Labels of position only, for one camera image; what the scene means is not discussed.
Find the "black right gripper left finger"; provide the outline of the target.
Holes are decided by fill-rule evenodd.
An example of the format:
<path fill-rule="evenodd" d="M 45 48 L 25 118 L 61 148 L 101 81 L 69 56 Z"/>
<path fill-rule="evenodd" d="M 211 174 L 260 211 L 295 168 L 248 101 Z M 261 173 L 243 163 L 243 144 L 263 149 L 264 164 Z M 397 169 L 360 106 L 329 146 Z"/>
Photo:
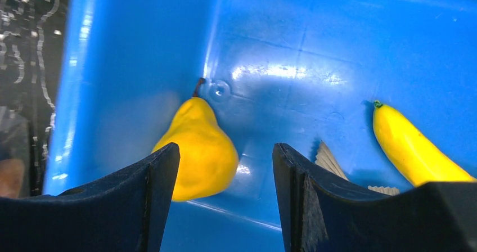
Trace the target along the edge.
<path fill-rule="evenodd" d="M 167 144 L 63 193 L 1 199 L 2 251 L 159 251 L 179 166 Z"/>

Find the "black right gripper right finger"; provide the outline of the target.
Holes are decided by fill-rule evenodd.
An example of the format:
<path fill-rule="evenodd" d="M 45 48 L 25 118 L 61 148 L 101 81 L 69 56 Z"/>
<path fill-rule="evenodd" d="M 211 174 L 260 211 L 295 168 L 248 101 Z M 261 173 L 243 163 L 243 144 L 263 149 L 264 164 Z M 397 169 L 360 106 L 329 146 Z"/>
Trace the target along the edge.
<path fill-rule="evenodd" d="M 476 184 L 371 191 L 285 143 L 272 154 L 286 251 L 475 251 Z"/>

